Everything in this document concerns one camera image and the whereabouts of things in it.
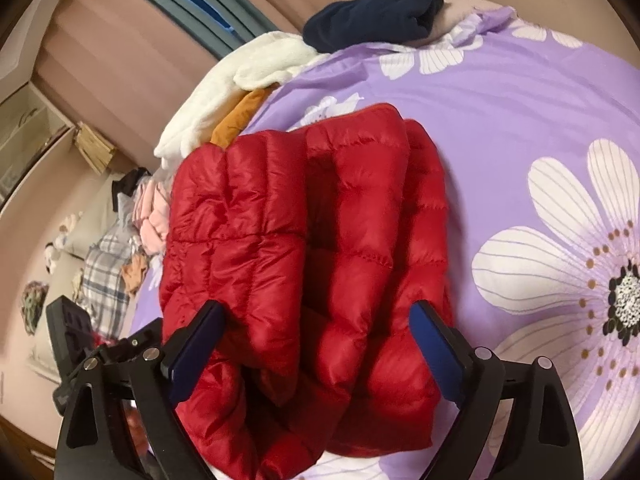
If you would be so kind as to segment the red puffer jacket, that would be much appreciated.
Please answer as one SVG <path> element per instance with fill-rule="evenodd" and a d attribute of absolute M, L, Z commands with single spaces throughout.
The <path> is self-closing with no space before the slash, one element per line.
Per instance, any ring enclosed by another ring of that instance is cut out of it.
<path fill-rule="evenodd" d="M 226 311 L 178 406 L 209 465 L 288 479 L 324 452 L 431 445 L 439 392 L 409 311 L 425 300 L 452 318 L 447 216 L 434 143 L 388 104 L 182 162 L 160 307 L 166 334 L 209 300 Z"/>

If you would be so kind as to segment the plaid pillow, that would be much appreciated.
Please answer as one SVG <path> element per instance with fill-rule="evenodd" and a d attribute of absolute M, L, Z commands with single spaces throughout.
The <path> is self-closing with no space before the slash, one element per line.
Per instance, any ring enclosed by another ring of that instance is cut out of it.
<path fill-rule="evenodd" d="M 122 267 L 130 261 L 130 246 L 113 232 L 90 246 L 81 279 L 81 305 L 93 330 L 103 339 L 118 339 L 125 324 L 129 295 Z"/>

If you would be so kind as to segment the tan small garment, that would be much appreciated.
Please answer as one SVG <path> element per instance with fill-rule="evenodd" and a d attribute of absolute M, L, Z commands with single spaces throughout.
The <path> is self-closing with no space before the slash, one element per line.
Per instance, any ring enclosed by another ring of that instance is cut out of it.
<path fill-rule="evenodd" d="M 131 260 L 120 269 L 120 275 L 125 284 L 126 293 L 134 296 L 142 285 L 145 274 L 149 270 L 149 259 L 145 254 L 136 252 Z"/>

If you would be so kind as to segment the white plush toy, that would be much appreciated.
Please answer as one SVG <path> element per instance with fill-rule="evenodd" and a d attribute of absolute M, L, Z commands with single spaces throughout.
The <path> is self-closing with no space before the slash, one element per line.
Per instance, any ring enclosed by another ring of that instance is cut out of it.
<path fill-rule="evenodd" d="M 58 230 L 56 231 L 52 242 L 47 242 L 46 246 L 44 246 L 44 266 L 49 274 L 54 272 L 55 267 L 58 264 L 58 260 L 60 260 L 62 256 L 67 240 L 78 225 L 81 216 L 81 211 L 68 214 L 58 226 Z"/>

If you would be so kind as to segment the pink crumpled garment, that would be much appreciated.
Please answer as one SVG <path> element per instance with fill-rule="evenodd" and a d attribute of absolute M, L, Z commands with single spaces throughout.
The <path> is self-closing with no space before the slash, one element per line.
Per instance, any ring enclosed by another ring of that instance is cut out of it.
<path fill-rule="evenodd" d="M 143 178 L 134 192 L 132 224 L 139 233 L 144 252 L 153 257 L 166 247 L 169 232 L 169 193 L 157 180 Z"/>

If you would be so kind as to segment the white fleece garment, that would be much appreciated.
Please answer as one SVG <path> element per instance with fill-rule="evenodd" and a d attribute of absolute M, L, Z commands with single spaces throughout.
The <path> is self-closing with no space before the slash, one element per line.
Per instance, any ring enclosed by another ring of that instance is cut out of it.
<path fill-rule="evenodd" d="M 266 32 L 222 58 L 204 76 L 171 117 L 154 148 L 165 169 L 180 162 L 210 139 L 246 92 L 286 84 L 326 57 L 302 36 Z"/>

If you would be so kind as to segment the orange folded garment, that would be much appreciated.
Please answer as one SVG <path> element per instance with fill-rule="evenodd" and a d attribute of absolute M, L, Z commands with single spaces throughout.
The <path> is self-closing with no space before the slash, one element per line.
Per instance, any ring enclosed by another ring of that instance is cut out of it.
<path fill-rule="evenodd" d="M 225 150 L 245 130 L 252 118 L 276 90 L 276 86 L 245 92 L 242 99 L 232 107 L 232 110 L 216 125 L 209 142 Z"/>

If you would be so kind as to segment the white shelf unit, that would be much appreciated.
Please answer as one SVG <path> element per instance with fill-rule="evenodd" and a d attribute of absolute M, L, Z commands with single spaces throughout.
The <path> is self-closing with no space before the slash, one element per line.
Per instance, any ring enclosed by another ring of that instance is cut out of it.
<path fill-rule="evenodd" d="M 76 129 L 32 83 L 1 103 L 0 194 L 9 199 L 32 166 L 60 136 Z"/>

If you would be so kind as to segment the beige curtain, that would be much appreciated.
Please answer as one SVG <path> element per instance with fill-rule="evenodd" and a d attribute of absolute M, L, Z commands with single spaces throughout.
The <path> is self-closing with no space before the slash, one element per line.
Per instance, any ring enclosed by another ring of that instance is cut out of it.
<path fill-rule="evenodd" d="M 286 32 L 333 1 L 250 0 Z M 215 62 L 149 1 L 61 0 L 32 79 L 67 117 L 155 169 L 163 128 Z"/>

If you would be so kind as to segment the navy blue folded garment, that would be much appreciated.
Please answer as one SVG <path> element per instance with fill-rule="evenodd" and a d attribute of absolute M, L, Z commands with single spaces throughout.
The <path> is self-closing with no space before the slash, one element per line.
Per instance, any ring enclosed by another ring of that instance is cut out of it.
<path fill-rule="evenodd" d="M 406 42 L 431 33 L 444 0 L 345 0 L 329 4 L 303 27 L 303 40 L 320 53 L 367 42 Z"/>

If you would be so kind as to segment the blue window frame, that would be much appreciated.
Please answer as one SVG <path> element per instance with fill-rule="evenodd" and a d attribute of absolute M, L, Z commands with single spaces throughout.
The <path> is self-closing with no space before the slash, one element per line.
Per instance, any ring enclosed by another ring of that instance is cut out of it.
<path fill-rule="evenodd" d="M 220 60 L 277 26 L 248 0 L 148 0 Z"/>

